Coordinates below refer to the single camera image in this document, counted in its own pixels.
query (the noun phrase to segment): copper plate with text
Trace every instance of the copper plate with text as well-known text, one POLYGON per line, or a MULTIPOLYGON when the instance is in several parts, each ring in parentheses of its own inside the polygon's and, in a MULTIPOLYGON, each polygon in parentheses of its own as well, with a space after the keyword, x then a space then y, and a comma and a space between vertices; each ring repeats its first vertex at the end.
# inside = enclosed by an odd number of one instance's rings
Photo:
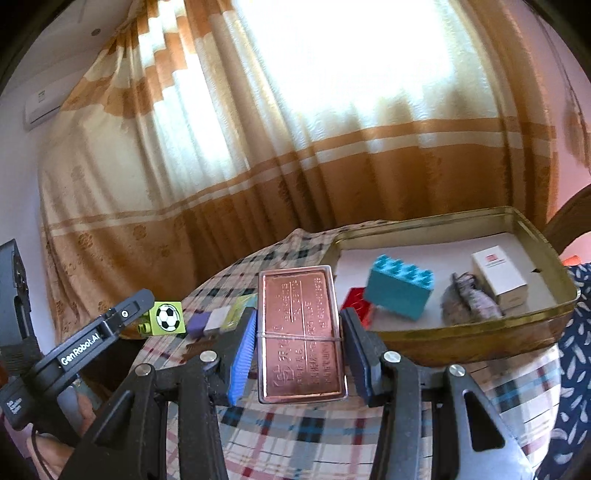
POLYGON ((309 403, 345 398, 330 267, 261 272, 258 302, 259 400, 309 403))

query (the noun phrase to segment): rubber band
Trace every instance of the rubber band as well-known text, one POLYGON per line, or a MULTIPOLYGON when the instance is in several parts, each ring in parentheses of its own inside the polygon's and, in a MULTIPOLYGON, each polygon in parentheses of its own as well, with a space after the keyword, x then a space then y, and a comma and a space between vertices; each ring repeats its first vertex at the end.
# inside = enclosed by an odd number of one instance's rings
POLYGON ((340 337, 317 337, 312 335, 293 335, 290 333, 258 332, 259 338, 272 338, 277 340, 309 340, 310 342, 342 342, 340 337))

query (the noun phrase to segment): hand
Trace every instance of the hand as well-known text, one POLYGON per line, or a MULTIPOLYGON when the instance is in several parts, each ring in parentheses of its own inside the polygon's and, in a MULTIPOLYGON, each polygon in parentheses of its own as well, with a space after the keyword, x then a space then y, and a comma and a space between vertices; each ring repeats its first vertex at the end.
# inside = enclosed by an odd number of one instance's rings
MULTIPOLYGON (((78 410, 82 415, 82 426, 80 427, 80 435, 84 435, 92 422, 95 420, 95 412, 92 410, 92 403, 90 399, 82 394, 76 392, 76 396, 78 397, 78 410)), ((54 440, 53 438, 42 437, 36 435, 37 440, 37 449, 39 450, 39 454, 43 459, 45 467, 51 474, 54 479, 57 479, 61 475, 61 471, 63 470, 66 462, 70 458, 70 455, 74 452, 74 449, 68 445, 64 445, 62 442, 58 440, 54 440)), ((40 480, 51 480, 47 477, 45 470, 41 466, 40 459, 38 458, 35 450, 33 449, 33 441, 28 438, 27 439, 27 448, 29 449, 29 453, 33 458, 33 463, 35 464, 35 468, 37 468, 37 473, 39 474, 40 480)))

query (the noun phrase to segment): orange striped curtain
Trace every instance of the orange striped curtain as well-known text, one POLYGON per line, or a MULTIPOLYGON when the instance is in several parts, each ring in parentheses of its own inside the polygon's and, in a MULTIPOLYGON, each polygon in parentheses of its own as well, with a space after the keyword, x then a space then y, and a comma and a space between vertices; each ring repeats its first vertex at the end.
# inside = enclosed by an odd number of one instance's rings
POLYGON ((58 340, 295 228, 506 204, 543 226, 554 131, 518 42, 495 0, 147 0, 40 168, 58 340))

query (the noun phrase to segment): white block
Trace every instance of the white block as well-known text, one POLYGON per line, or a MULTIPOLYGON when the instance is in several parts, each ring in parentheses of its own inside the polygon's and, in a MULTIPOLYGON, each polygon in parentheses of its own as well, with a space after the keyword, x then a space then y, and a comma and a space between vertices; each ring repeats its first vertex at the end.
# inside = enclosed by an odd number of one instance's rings
POLYGON ((203 329, 204 336, 214 335, 215 333, 219 332, 219 329, 222 326, 223 321, 228 316, 228 312, 230 312, 231 307, 231 305, 228 305, 226 307, 220 307, 212 311, 212 314, 209 316, 209 320, 207 321, 207 325, 203 329))
POLYGON ((472 254, 472 269, 503 312, 527 300, 527 282, 498 245, 472 254))

